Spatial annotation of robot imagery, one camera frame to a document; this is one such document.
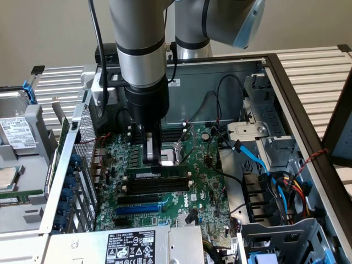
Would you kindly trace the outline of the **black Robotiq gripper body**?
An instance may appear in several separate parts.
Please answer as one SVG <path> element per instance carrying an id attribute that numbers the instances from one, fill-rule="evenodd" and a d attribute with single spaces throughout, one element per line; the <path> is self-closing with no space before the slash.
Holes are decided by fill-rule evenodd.
<path id="1" fill-rule="evenodd" d="M 167 81 L 159 81 L 147 88 L 128 86 L 125 97 L 129 114 L 144 129 L 153 129 L 169 109 Z"/>

